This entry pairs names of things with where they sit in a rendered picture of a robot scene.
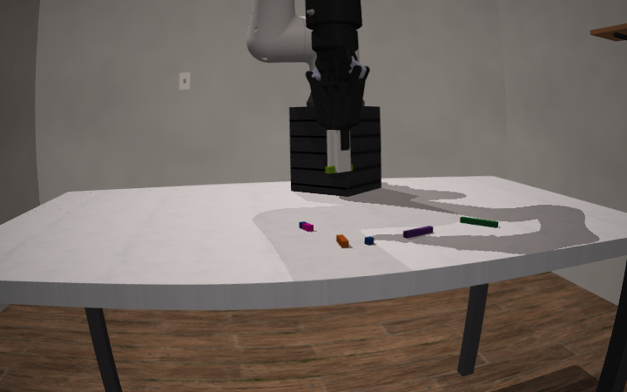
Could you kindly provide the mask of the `dark purple rod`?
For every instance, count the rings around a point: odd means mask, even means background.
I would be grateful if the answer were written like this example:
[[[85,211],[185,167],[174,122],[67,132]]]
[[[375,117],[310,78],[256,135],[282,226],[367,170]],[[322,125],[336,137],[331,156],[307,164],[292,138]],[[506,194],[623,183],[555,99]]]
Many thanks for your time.
[[[428,234],[432,232],[433,232],[433,226],[425,226],[425,227],[403,231],[403,237],[412,238],[415,236],[420,236],[420,235],[424,235],[424,234]]]

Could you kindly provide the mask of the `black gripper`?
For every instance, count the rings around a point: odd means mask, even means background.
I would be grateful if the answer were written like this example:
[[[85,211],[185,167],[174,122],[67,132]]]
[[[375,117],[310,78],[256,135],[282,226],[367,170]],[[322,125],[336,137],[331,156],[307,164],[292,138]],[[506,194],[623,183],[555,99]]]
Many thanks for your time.
[[[350,129],[360,123],[370,71],[358,63],[358,48],[358,32],[348,26],[312,31],[312,49],[317,58],[306,77],[318,125],[327,129],[327,166],[335,166],[335,172],[351,172]]]

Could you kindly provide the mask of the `orange rod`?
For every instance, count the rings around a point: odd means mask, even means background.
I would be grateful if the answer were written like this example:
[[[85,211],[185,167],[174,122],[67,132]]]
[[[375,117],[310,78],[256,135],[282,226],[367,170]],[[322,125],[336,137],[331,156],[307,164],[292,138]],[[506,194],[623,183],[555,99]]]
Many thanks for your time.
[[[346,237],[343,234],[336,235],[336,241],[341,246],[341,248],[347,248],[348,247],[348,240],[346,239]]]

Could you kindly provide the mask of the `dark green rod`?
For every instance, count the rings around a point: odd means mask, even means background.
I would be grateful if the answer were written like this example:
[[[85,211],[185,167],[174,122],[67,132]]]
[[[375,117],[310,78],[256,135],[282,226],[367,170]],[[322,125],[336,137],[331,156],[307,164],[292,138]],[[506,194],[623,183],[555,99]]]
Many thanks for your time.
[[[469,217],[460,217],[460,223],[478,225],[478,226],[489,226],[489,227],[498,227],[498,221],[493,220],[481,220]]]

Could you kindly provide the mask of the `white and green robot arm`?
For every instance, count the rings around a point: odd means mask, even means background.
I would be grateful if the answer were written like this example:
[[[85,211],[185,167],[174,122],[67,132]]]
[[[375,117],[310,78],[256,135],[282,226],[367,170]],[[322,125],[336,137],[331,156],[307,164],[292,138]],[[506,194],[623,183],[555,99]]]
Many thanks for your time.
[[[294,0],[253,0],[246,46],[265,63],[309,64],[315,67],[311,32],[324,27],[362,26],[361,0],[306,0],[306,16],[295,14]]]

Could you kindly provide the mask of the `lime green rod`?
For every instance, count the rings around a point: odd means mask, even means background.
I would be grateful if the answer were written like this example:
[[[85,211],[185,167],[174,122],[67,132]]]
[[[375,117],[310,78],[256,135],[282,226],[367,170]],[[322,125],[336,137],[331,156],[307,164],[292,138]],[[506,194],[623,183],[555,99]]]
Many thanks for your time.
[[[353,171],[353,165],[351,165],[351,171]],[[336,173],[335,166],[325,166],[325,173]]]

